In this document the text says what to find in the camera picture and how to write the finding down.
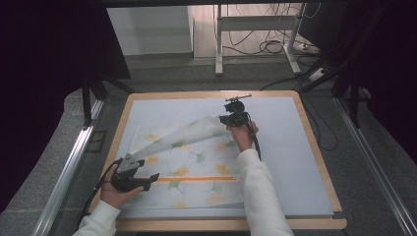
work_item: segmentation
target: hand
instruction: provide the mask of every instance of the hand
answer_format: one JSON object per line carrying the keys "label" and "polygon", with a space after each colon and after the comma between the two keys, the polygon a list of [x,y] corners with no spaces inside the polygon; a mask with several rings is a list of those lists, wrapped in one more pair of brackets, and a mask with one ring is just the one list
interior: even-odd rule
{"label": "hand", "polygon": [[[259,131],[257,124],[251,121],[252,128],[254,129],[255,134]],[[228,126],[226,128],[232,133],[233,140],[236,142],[237,147],[240,151],[252,148],[252,137],[250,136],[248,128],[245,125],[239,127]]]}
{"label": "hand", "polygon": [[134,190],[131,190],[128,193],[119,192],[117,189],[111,185],[111,177],[113,176],[114,171],[116,171],[117,165],[114,165],[108,172],[105,181],[101,186],[101,196],[100,199],[112,207],[120,209],[129,199],[140,193],[144,190],[144,187],[139,187]]}

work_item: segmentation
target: wire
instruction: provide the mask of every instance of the wire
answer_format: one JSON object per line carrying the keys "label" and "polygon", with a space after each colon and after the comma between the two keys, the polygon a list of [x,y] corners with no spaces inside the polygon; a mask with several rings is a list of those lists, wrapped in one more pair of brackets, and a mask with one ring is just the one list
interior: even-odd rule
{"label": "wire", "polygon": [[[275,33],[277,33],[277,32],[282,33],[282,34],[283,34],[283,36],[286,36],[286,37],[288,37],[288,38],[290,37],[290,35],[286,34],[286,33],[285,33],[285,31],[275,30]],[[306,44],[306,45],[308,45],[308,46],[316,46],[315,44],[312,44],[312,43],[306,43],[306,42],[303,42],[303,41],[299,41],[299,40],[297,40],[297,39],[295,39],[294,41],[299,42],[299,43]]]}
{"label": "wire", "polygon": [[83,210],[81,211],[79,218],[77,220],[77,226],[75,231],[77,231],[80,227],[80,223],[83,220],[84,216],[88,215],[87,211],[89,210],[89,206],[91,205],[92,199],[95,197],[95,195],[97,194],[98,190],[101,188],[101,185],[103,184],[105,177],[107,176],[108,172],[110,171],[111,167],[113,167],[113,165],[117,164],[119,165],[122,162],[123,158],[120,158],[118,160],[113,161],[113,163],[111,163],[107,169],[104,171],[104,174],[101,176],[100,180],[98,180],[98,183],[95,185],[95,187],[92,189],[92,193],[91,195],[89,195],[89,199],[86,201],[86,204],[83,207]]}
{"label": "wire", "polygon": [[314,65],[314,63],[312,65],[308,65],[305,62],[301,61],[301,58],[312,58],[312,57],[318,57],[318,56],[310,56],[310,55],[298,56],[297,57],[297,62],[300,63],[301,65],[305,66],[305,67],[312,67]]}
{"label": "wire", "polygon": [[312,16],[312,17],[309,17],[309,16],[307,16],[306,14],[304,14],[304,17],[306,17],[306,18],[314,18],[314,17],[316,17],[316,15],[317,15],[317,13],[319,12],[319,10],[320,10],[320,7],[322,6],[322,3],[320,2],[319,3],[319,7],[317,8],[317,10],[316,10],[316,12],[315,12],[315,14]]}
{"label": "wire", "polygon": [[260,144],[258,142],[257,134],[255,133],[254,127],[252,126],[251,115],[249,115],[249,113],[248,113],[248,116],[249,116],[249,121],[245,125],[246,125],[246,128],[249,130],[249,133],[250,133],[250,136],[252,137],[252,140],[254,141],[255,149],[258,152],[260,160],[262,160],[261,159],[261,148],[260,148]]}
{"label": "wire", "polygon": [[278,80],[278,81],[272,82],[270,84],[267,84],[266,86],[263,86],[260,90],[265,90],[266,88],[271,87],[271,86],[274,86],[276,84],[283,83],[283,82],[287,82],[287,81],[292,81],[292,80],[295,80],[295,79],[298,79],[298,78],[301,78],[301,77],[302,77],[302,75],[296,76],[296,77],[287,78],[287,79],[283,79],[283,80]]}
{"label": "wire", "polygon": [[316,57],[319,57],[320,55],[322,55],[321,52],[316,52],[316,53],[314,53],[314,52],[306,52],[306,51],[299,50],[299,49],[297,49],[295,47],[292,48],[292,52],[294,54],[296,54],[296,55],[308,55],[308,56],[316,56]]}
{"label": "wire", "polygon": [[[336,135],[335,131],[331,128],[331,126],[323,118],[323,116],[317,111],[316,106],[313,104],[313,102],[307,96],[304,96],[303,93],[300,93],[300,97],[302,98],[301,101],[303,102],[304,108],[306,109],[307,113],[310,114],[310,117],[312,118],[312,120],[315,123],[315,126],[316,126],[316,128],[318,130],[319,137],[318,137],[317,143],[318,143],[319,147],[322,148],[322,149],[325,149],[325,150],[335,150],[338,147],[338,145],[339,145],[339,140],[337,138],[337,135]],[[335,139],[335,144],[333,145],[333,147],[325,147],[325,146],[323,146],[323,144],[322,144],[322,134],[321,134],[320,126],[318,125],[318,123],[317,123],[316,119],[314,118],[313,114],[309,111],[308,106],[305,105],[303,99],[306,99],[307,102],[309,102],[309,104],[313,107],[313,110],[315,111],[315,113],[325,123],[325,125],[330,129],[331,134],[334,136],[334,139]]]}
{"label": "wire", "polygon": [[[269,9],[271,9],[273,11],[272,13],[277,16],[278,11],[279,11],[279,6],[280,6],[280,4],[278,4],[278,6],[277,6],[277,8],[275,10],[274,9],[274,4],[269,4],[269,8],[266,10],[265,14],[269,11]],[[289,7],[285,8],[285,9],[283,9],[280,16],[282,16],[285,11],[288,12],[289,8],[293,8],[293,7],[290,7],[290,6],[291,5],[289,5]],[[237,4],[236,4],[236,11],[240,15],[242,15],[242,13],[238,9],[238,5]],[[215,15],[214,5],[212,5],[212,20],[213,20],[213,25],[214,25],[214,27],[213,27],[214,37],[215,37],[215,40],[218,40],[217,33],[216,33],[216,26],[215,26],[215,17],[214,17],[214,15]],[[229,15],[229,5],[227,5],[227,16],[228,15]],[[228,32],[228,34],[229,34],[229,41],[230,41],[231,45],[237,46],[237,45],[241,44],[242,42],[244,42],[250,35],[253,34],[253,32],[254,32],[254,30],[250,31],[240,41],[233,42],[232,36],[231,36],[231,31],[229,31]],[[234,51],[239,52],[239,53],[244,54],[244,55],[258,55],[258,54],[261,54],[261,53],[266,53],[266,54],[279,54],[279,53],[281,53],[282,50],[283,50],[283,40],[282,41],[280,41],[280,40],[268,40],[269,35],[270,35],[270,31],[268,32],[268,34],[266,36],[266,39],[263,42],[260,43],[260,50],[257,51],[257,52],[244,52],[244,51],[241,51],[239,49],[236,49],[236,48],[230,47],[230,46],[222,46],[222,47],[225,48],[225,49],[234,50]],[[275,50],[274,51],[274,50],[269,49],[272,45],[280,45],[280,47],[279,47],[278,50]]]}

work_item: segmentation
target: black device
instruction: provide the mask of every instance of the black device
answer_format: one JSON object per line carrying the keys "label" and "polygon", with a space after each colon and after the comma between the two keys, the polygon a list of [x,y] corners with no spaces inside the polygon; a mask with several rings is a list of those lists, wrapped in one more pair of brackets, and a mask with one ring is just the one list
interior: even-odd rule
{"label": "black device", "polygon": [[240,98],[251,96],[236,96],[233,98],[226,99],[230,103],[224,105],[227,112],[230,112],[230,115],[220,116],[220,122],[226,126],[239,127],[248,124],[250,121],[250,116],[248,112],[245,112],[245,105],[240,101]]}
{"label": "black device", "polygon": [[249,135],[252,137],[252,140],[255,143],[255,148],[259,154],[259,157],[261,159],[261,149],[260,145],[258,143],[257,136],[255,134],[255,131],[252,127],[251,116],[248,112],[245,112],[245,105],[240,101],[240,98],[250,97],[251,94],[246,96],[236,96],[229,99],[226,99],[226,101],[230,101],[228,104],[225,104],[224,107],[226,108],[227,112],[230,112],[230,115],[224,115],[219,116],[220,122],[226,126],[232,126],[232,127],[239,127],[239,126],[246,126],[246,128],[249,131]]}
{"label": "black device", "polygon": [[151,175],[148,179],[135,178],[134,176],[138,168],[144,166],[144,164],[145,161],[143,159],[136,161],[133,156],[127,153],[111,177],[111,184],[118,191],[125,193],[141,186],[144,186],[144,191],[148,191],[151,183],[158,179],[159,173]]}

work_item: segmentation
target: person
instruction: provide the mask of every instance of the person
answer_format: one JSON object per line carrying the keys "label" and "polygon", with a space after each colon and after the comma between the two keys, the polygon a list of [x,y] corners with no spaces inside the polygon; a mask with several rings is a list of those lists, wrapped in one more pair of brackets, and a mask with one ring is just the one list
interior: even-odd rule
{"label": "person", "polygon": [[[255,133],[259,131],[256,123],[252,122]],[[245,212],[252,236],[290,236],[293,235],[273,185],[268,167],[260,161],[258,152],[252,148],[253,140],[245,126],[227,127],[237,144],[240,154],[237,163],[240,169],[239,185],[244,198]],[[74,234],[85,235],[114,235],[116,232],[116,217],[120,208],[130,198],[143,190],[143,187],[128,193],[118,192],[110,183],[113,167],[101,187],[100,201],[89,216],[85,216],[80,229]]]}

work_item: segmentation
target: orange stripe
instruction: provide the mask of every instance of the orange stripe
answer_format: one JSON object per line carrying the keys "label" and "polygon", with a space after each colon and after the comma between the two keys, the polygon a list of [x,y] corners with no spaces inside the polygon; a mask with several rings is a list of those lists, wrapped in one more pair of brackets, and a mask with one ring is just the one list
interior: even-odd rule
{"label": "orange stripe", "polygon": [[157,182],[172,182],[172,181],[230,181],[236,180],[233,176],[208,176],[208,177],[160,177]]}

